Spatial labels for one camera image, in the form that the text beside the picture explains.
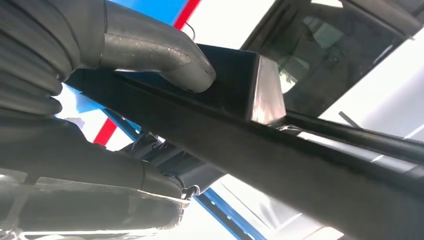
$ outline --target black metal beam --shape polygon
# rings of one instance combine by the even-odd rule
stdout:
[[[423,239],[422,183],[108,71],[71,86],[264,193],[358,239]]]
[[[382,155],[424,164],[424,143],[381,132],[357,129],[335,122],[287,111],[284,125],[295,125],[307,133],[356,146]]]

